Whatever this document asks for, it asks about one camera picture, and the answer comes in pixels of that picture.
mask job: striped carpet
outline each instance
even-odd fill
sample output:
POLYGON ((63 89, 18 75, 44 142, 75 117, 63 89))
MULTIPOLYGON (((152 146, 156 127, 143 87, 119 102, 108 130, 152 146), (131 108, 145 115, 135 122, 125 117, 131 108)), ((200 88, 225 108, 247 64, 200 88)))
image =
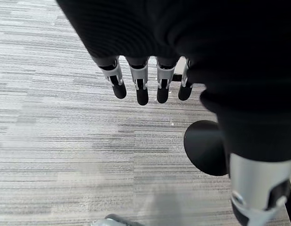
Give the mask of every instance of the striped carpet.
MULTIPOLYGON (((0 0, 0 226, 84 226, 116 213, 147 226, 237 226, 230 181, 198 171, 183 149, 199 102, 139 106, 120 58, 118 100, 53 0, 0 0)), ((290 225, 282 209, 270 226, 290 225)))

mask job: robotic finger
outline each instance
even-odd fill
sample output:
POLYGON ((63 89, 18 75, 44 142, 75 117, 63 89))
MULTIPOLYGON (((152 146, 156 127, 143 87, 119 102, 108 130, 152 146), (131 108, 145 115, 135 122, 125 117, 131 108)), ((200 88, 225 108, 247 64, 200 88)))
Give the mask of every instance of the robotic finger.
POLYGON ((149 94, 147 90, 147 82, 149 79, 148 59, 149 57, 126 57, 126 60, 130 65, 133 83, 136 87, 137 101, 140 105, 146 105, 149 102, 149 94))
POLYGON ((112 85, 114 94, 117 98, 126 97, 126 86, 122 79, 121 67, 119 64, 119 56, 111 56, 107 58, 92 57, 94 62, 100 67, 105 78, 112 85))
POLYGON ((157 101, 161 104, 168 99, 170 83, 178 60, 178 58, 157 57, 157 101))

